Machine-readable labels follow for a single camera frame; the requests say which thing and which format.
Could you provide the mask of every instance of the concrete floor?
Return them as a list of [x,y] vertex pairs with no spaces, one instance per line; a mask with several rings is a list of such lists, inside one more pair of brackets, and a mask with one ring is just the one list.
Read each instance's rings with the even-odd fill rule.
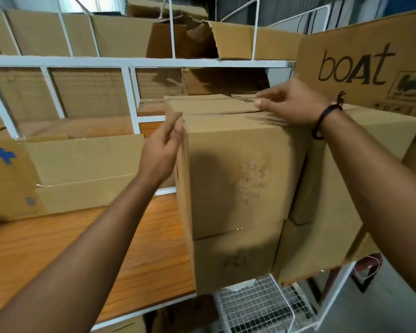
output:
[[[326,276],[319,276],[318,283]],[[416,293],[384,260],[366,292],[348,279],[317,332],[416,332]]]

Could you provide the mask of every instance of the hand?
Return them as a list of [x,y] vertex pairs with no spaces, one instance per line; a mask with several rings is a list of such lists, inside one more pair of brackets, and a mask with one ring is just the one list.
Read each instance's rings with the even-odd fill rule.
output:
[[298,79],[256,94],[255,106],[272,112],[289,124],[314,126],[331,102]]
[[177,112],[167,118],[143,146],[138,175],[157,187],[172,174],[176,163],[177,151],[185,134],[184,125],[179,120],[181,116],[182,112]]

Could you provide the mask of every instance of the right hand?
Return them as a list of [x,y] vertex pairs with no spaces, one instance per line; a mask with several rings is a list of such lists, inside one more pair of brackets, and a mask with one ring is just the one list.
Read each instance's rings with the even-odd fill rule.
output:
[[272,112],[292,125],[313,127],[322,112],[331,105],[325,96],[294,78],[256,94],[255,106]]

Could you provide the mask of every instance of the black bracelet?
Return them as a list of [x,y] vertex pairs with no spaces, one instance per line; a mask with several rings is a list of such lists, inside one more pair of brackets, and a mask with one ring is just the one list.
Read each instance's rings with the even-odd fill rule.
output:
[[325,117],[327,117],[328,116],[328,114],[330,113],[330,112],[332,112],[334,109],[339,109],[339,110],[341,110],[342,111],[342,106],[340,106],[339,104],[333,104],[333,105],[330,105],[330,106],[328,106],[323,112],[322,112],[322,114],[320,115],[320,117],[319,117],[319,119],[318,119],[318,122],[316,123],[316,126],[313,128],[313,130],[311,131],[311,134],[313,135],[313,138],[314,139],[316,139],[316,140],[323,140],[323,137],[319,137],[318,136],[318,132],[319,132],[319,127],[320,127],[320,124],[322,123],[322,120],[324,120],[325,119]]

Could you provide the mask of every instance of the blue marking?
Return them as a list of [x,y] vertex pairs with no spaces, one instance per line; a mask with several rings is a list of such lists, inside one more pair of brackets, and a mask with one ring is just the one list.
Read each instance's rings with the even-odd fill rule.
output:
[[17,157],[14,152],[5,151],[3,148],[0,147],[0,158],[7,164],[11,164],[11,159]]

